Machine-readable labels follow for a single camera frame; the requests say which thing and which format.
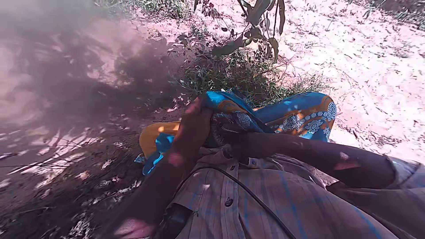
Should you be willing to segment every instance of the dirt ground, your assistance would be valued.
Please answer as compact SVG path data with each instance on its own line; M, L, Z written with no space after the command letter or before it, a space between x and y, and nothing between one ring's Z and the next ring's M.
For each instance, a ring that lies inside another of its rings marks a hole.
M220 18L198 9L183 23L136 11L46 29L53 19L29 28L11 15L17 27L0 35L0 238L96 237L143 181L140 131L180 118L186 100L168 81L188 62L176 38L191 25L205 41L245 27L237 4L212 2ZM279 68L334 88L331 141L425 162L425 33L342 1L285 3Z

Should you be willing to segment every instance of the wire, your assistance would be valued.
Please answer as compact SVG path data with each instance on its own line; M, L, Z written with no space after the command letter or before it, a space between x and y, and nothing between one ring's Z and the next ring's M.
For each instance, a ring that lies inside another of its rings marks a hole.
M276 223L279 225L279 227L286 233L286 235L290 238L290 239L296 239L294 234L291 233L291 231L285 226L285 224L280 220L280 218L278 216L276 216L276 214L269 208L267 207L267 205L265 205L249 188L247 188L243 183L241 183L239 180L237 180L236 178L234 178L232 175L228 174L226 171L224 171L221 168L216 168L216 167L212 167L212 166L203 166L203 167L199 167L196 170L192 171L189 176L187 176L187 178L185 178L181 184L178 186L176 193L174 194L174 197L176 196L177 192L180 191L181 187L183 186L183 184L192 176L194 175L197 171L201 170L201 169L214 169L219 171L220 173L226 175L228 178L230 178L231 180L233 180L234 182L236 182L241 188L243 188L249 195L251 195L251 197L261 206L263 207L264 210L266 210L266 212L276 221Z

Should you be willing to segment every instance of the sleeve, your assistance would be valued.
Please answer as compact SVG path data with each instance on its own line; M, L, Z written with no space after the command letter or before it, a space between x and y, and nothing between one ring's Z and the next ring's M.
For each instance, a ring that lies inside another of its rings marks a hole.
M396 177L385 189L350 188L341 182L326 189L374 217L401 239L425 236L425 168L387 157Z

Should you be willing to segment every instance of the grass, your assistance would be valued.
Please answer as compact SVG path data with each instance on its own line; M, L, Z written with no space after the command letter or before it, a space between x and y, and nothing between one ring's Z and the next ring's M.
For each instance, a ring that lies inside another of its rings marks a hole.
M94 4L107 9L111 15L122 13L131 15L134 10L141 8L154 14L155 18L173 18L179 21L191 16L189 2L185 0L93 0Z
M198 27L194 24L190 26L190 35L197 37L199 40L205 39L209 35L207 27L204 24L201 24L201 27Z
M264 107L299 93L330 89L320 75L288 77L265 58L264 49L252 54L237 50L218 60L201 55L186 68L185 77L177 83L186 89L191 98L210 90L238 90L253 108Z
M378 8L384 8L382 5L387 0L368 0L366 8L369 13L376 11ZM396 10L384 11L394 18L398 19L400 22L411 23L417 26L418 30L425 31L425 0L411 0L414 2L414 5L411 6L413 9L407 9L406 7L400 7ZM358 4L362 5L361 0L356 0Z
M191 8L184 0L127 0L147 12L161 17L185 20L191 15Z

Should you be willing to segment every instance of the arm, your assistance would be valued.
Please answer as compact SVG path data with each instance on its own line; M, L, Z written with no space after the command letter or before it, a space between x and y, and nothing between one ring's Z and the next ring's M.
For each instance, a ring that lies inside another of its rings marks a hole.
M248 133L233 135L230 141L237 145L236 148L243 149L242 157L285 154L310 164L350 187L385 188L395 178L395 171L386 156L351 146L289 134Z
M121 208L107 229L107 236L143 238L155 232L178 184L195 166L198 150L208 136L212 111L201 106L199 98L188 106L170 151Z

